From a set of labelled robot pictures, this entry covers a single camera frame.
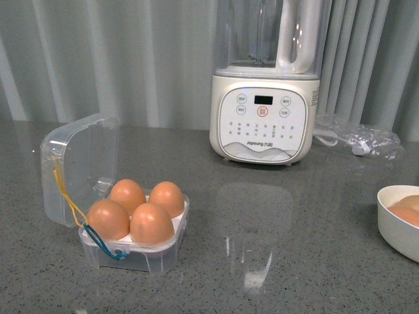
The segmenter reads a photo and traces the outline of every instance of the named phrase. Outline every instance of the gray countertop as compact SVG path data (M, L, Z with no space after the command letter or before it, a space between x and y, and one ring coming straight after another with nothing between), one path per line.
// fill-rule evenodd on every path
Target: gray countertop
M419 185L394 162L313 146L291 166L225 161L207 131L121 127L117 179L173 181L191 201L163 276L87 264L44 212L39 145L58 124L0 123L0 313L417 313L419 265L377 226L376 193Z

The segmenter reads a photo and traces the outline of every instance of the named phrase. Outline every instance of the curtain fold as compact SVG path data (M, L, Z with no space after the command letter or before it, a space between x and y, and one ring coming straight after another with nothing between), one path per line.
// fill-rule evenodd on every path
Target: curtain fold
M217 0L0 1L0 120L208 130L216 17ZM333 0L318 113L419 141L418 17Z

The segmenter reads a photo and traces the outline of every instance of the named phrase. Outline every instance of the brown egg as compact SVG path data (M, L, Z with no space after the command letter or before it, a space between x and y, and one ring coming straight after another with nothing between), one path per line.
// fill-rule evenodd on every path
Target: brown egg
M118 181L113 186L109 199L120 203L130 216L138 206L146 202L143 188L130 179Z
M113 200L97 201L87 214L88 224L102 239L119 240L130 233L130 217Z
M393 214L403 219L404 221L419 227L419 212L414 209L402 205L393 205L388 208Z
M419 195L406 196L405 198L402 198L400 201L398 201L396 205L410 207L416 211L419 211Z
M149 203L162 206L170 218L179 216L185 210L185 200L180 188L169 181L157 184L150 193Z
M132 241L147 244L165 242L175 234L169 214L151 203L144 203L134 211L130 229Z

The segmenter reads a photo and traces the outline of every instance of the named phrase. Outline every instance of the yellow string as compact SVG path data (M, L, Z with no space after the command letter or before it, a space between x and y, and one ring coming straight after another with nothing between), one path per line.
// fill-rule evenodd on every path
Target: yellow string
M86 215L77 207L76 204L74 204L74 202L71 200L71 198L67 194L67 190L65 189L65 186L64 186L64 180L60 177L60 174L58 173L58 170L60 169L60 165L58 164L57 159L55 157L52 157L52 161L55 164L55 170L54 170L55 180L57 181L57 185L61 191L61 194L63 194L63 197L67 200L68 205L71 208L76 225L79 227L83 227L83 225L79 222L79 219L77 218L76 211L84 218L85 225L88 225Z

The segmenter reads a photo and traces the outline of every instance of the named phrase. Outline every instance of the blue string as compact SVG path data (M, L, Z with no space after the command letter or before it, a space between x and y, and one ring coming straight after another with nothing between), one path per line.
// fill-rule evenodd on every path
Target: blue string
M119 253L119 254L112 254L112 252L107 248L105 242L103 242L102 238L98 235L98 233L88 224L83 224L84 229L86 230L89 237L98 245L98 247L105 252L105 254L114 260L120 260L121 258L125 258L128 254Z

